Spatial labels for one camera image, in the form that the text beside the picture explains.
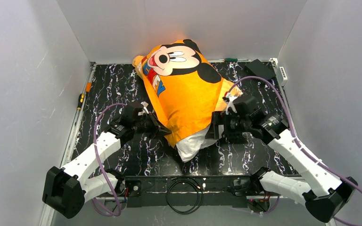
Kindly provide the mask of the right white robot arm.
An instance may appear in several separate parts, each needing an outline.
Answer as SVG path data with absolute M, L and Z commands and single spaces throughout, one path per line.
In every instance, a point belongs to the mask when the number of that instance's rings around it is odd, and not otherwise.
M 328 223 L 351 199 L 356 181 L 345 181 L 320 166 L 320 160 L 306 156 L 297 146 L 288 122 L 276 113 L 266 114 L 256 106 L 255 98 L 232 96 L 223 98 L 226 107 L 212 113 L 212 121 L 205 138 L 229 140 L 250 133 L 287 160 L 304 179 L 282 176 L 269 168 L 261 167 L 252 174 L 243 189 L 276 193 L 305 206 L 317 220 Z

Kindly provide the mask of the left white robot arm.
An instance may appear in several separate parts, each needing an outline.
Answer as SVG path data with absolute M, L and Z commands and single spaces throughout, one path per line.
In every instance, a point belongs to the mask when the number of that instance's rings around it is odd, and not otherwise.
M 104 169 L 103 162 L 136 134 L 145 133 L 149 138 L 171 134 L 143 104 L 130 102 L 121 106 L 121 114 L 100 134 L 93 132 L 93 143 L 88 148 L 61 168 L 53 166 L 46 174 L 42 201 L 67 219 L 104 193 L 111 193 L 118 206 L 116 212 L 108 211 L 107 215 L 119 216 L 126 203 L 119 201 L 119 197 L 125 198 L 129 188 L 122 173 Z

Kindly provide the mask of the white pillow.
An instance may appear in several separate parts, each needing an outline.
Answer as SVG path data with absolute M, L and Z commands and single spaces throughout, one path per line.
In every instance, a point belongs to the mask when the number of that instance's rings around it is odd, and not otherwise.
M 217 142 L 216 139 L 206 139 L 209 127 L 210 126 L 207 126 L 205 129 L 180 140 L 176 144 L 176 149 L 182 162 L 192 160 L 201 149 L 207 148 Z

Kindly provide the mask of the orange printed pillowcase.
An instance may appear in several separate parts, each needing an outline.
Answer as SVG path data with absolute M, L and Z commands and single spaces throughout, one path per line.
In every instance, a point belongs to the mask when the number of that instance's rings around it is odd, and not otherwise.
M 165 138 L 172 147 L 210 124 L 212 112 L 225 108 L 226 92 L 242 94 L 190 39 L 156 46 L 146 56 L 136 56 L 132 65 L 159 121 L 171 131 Z

